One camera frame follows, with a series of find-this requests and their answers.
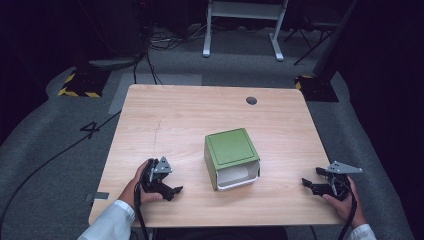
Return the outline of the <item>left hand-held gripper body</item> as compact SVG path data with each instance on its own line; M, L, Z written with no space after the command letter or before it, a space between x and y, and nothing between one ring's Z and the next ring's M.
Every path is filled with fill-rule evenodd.
M143 190L146 193L159 193L165 200L171 201L174 198L175 189L162 182L171 172L172 168L165 156L161 159L149 159L141 174Z

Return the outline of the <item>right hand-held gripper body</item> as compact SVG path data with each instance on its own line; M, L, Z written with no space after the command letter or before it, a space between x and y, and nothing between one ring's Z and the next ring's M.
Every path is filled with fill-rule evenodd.
M363 172L362 168L354 167L338 161L334 161L324 169L326 169L327 172L330 172L329 176L323 176L326 183L313 183L311 191L314 195L323 196L324 194L328 194L340 201L344 200L351 190L348 175Z

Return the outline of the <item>white drawer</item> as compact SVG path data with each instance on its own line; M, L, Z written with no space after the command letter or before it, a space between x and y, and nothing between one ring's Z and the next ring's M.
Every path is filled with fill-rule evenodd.
M260 162L252 161L215 172L215 186L218 191L241 187L254 183L260 176Z

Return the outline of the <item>green storage box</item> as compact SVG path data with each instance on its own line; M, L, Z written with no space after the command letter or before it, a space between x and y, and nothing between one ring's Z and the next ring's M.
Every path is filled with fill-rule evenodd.
M218 191L214 188L217 170L252 161L260 162L260 157L245 128L207 135L204 159L215 191Z

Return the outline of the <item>person's left hand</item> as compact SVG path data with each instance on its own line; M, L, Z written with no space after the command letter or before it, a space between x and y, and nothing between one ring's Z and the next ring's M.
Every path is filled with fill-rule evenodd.
M143 173L145 167L147 166L148 161L145 161L142 163L134 177L128 182L120 196L118 197L119 200L126 202L129 206L132 208L135 208L134 203L134 196L135 194L139 195L139 199L141 203L148 203L148 202L154 202L159 201L163 199L163 196L160 193L146 193L141 186L138 185L141 174Z

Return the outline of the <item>person's right hand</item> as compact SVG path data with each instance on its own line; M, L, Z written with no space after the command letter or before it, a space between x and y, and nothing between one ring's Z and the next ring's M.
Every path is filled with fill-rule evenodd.
M322 198L335 209L335 211L343 221L347 221L349 219L352 208L352 200L355 199L357 207L355 215L351 222L351 228L355 229L361 225L367 224L367 220L363 212L363 208L359 195L357 193L355 183L351 178L348 178L348 180L350 182L352 192L343 201L339 201L328 194L324 194Z

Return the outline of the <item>grey tape strip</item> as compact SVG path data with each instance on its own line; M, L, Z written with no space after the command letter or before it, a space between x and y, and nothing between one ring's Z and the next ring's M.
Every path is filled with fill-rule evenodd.
M95 192L95 193L87 194L84 200L87 202L93 202L96 199L107 200L108 197L109 197L108 192Z

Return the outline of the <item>black yellow striped stand base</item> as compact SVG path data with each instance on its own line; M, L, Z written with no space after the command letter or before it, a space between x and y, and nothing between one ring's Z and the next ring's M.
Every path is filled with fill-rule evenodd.
M92 72L82 72L75 69L66 78L58 95L92 98L101 97L110 74L110 71L94 70Z
M298 75L294 78L295 88L300 90L306 101L338 102L338 97L330 82L318 77Z

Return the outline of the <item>black folding stand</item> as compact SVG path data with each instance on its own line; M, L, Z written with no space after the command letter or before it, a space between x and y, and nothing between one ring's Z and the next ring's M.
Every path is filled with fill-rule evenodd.
M338 26L339 24L337 22L331 22L330 20L305 20L303 23L291 27L290 34L284 38L284 41L287 42L291 40L294 35L298 34L308 47L308 50L294 62L294 66L301 63L327 39L331 38ZM316 40L309 39L309 35L312 33L318 34Z

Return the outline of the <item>white metal table frame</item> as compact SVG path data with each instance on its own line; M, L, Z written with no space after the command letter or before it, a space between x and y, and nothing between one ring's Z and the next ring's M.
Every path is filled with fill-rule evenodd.
M239 28L257 31L273 24L268 34L271 47L277 61L283 61L284 55L278 43L289 0L208 0L206 9L206 32L202 56L211 55L212 25L232 30Z

